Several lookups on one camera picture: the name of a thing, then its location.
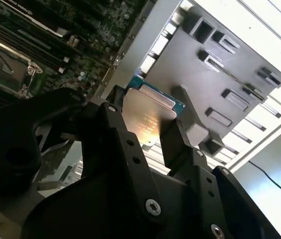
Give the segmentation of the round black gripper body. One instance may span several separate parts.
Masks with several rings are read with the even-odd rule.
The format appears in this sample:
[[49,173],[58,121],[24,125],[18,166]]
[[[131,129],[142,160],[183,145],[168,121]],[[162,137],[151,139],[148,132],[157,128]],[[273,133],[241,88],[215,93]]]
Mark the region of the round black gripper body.
[[194,166],[187,180],[123,167],[85,177],[39,203],[27,239],[198,239],[198,192],[212,177]]

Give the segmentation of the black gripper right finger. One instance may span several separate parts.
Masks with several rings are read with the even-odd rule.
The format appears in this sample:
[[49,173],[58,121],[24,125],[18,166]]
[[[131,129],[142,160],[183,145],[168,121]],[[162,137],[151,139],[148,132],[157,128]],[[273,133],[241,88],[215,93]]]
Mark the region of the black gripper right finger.
[[271,222],[235,176],[223,166],[211,169],[175,119],[160,137],[169,176],[193,191],[191,208],[202,239],[280,239]]

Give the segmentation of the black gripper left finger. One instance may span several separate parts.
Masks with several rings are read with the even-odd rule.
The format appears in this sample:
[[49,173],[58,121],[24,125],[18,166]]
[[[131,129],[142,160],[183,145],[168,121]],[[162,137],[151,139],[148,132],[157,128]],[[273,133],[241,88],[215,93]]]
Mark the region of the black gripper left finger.
[[95,206],[74,193],[72,186],[44,200],[31,189],[44,145],[37,141],[37,129],[50,123],[63,132],[68,119],[74,119],[84,157],[96,153],[101,168],[108,159],[115,164],[112,172],[123,171],[127,194],[118,193],[110,203],[127,216],[162,219],[160,193],[119,108],[108,102],[86,102],[69,88],[0,108],[0,219],[26,219],[34,209],[47,209],[53,219],[77,219],[84,208]]

